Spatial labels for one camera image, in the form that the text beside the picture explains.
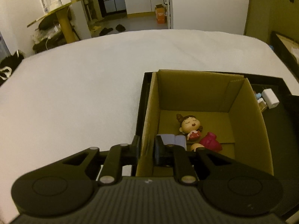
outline yellow table top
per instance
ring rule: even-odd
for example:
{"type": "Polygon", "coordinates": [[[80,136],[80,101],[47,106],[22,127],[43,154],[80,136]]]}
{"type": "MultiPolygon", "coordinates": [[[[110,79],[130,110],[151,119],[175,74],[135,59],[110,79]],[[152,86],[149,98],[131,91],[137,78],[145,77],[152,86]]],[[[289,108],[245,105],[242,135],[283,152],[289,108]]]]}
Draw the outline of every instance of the yellow table top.
{"type": "Polygon", "coordinates": [[[37,21],[39,21],[39,20],[41,20],[41,19],[43,19],[43,18],[45,18],[45,17],[47,17],[47,16],[50,16],[50,15],[52,15],[53,13],[56,13],[56,12],[60,11],[61,9],[64,9],[64,8],[70,6],[71,4],[73,4],[73,3],[75,3],[75,2],[79,2],[79,1],[81,1],[81,0],[73,0],[73,1],[71,1],[71,2],[69,2],[69,3],[67,3],[67,4],[64,4],[64,5],[60,6],[59,8],[56,8],[56,9],[54,9],[54,10],[48,12],[48,13],[45,14],[44,16],[42,16],[42,17],[40,17],[40,18],[34,20],[34,21],[31,22],[30,24],[28,24],[28,25],[27,25],[27,28],[29,28],[31,25],[35,24],[37,21]]]}

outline orange box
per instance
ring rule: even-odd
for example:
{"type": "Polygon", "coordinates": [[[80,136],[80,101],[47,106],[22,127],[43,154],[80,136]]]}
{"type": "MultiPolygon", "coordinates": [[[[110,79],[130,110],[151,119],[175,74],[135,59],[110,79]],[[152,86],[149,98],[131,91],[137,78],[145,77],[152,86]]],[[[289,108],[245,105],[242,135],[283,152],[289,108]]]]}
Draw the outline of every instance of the orange box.
{"type": "Polygon", "coordinates": [[[162,4],[156,5],[155,7],[156,19],[159,24],[165,23],[165,8],[162,4]]]}

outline box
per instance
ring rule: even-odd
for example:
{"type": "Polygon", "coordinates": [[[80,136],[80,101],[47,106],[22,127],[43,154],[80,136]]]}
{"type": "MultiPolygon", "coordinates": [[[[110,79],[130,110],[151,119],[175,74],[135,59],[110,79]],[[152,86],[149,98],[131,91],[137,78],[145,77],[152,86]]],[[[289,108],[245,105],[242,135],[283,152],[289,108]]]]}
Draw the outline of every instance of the box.
{"type": "Polygon", "coordinates": [[[195,115],[203,126],[202,136],[208,131],[215,133],[223,147],[219,153],[273,174],[267,130],[247,78],[159,70],[152,73],[136,176],[172,174],[172,168],[154,166],[152,156],[157,134],[180,134],[178,113],[195,115]]]}
{"type": "Polygon", "coordinates": [[[156,5],[155,7],[156,19],[159,24],[165,23],[165,8],[162,4],[156,5]]]}

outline cable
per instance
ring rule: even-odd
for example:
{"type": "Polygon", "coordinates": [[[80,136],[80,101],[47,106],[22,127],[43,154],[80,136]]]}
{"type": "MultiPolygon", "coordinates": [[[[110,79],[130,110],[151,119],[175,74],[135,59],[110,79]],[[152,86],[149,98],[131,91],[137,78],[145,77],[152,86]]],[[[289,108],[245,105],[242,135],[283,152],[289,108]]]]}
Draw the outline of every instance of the cable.
{"type": "Polygon", "coordinates": [[[47,38],[47,41],[46,41],[46,49],[47,50],[48,50],[48,47],[47,47],[48,40],[49,40],[49,37],[47,38]]]}

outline slipper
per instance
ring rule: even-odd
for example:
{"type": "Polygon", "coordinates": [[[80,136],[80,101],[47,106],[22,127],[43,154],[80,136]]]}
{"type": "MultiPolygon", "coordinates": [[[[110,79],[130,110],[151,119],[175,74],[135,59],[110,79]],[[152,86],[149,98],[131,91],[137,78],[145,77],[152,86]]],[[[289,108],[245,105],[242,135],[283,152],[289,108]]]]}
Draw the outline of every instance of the slipper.
{"type": "Polygon", "coordinates": [[[118,32],[124,32],[126,31],[126,28],[122,26],[121,24],[117,25],[115,28],[118,32]]]}
{"type": "Polygon", "coordinates": [[[110,33],[113,30],[113,28],[103,28],[102,31],[100,32],[99,36],[104,36],[108,33],[110,33]]]}

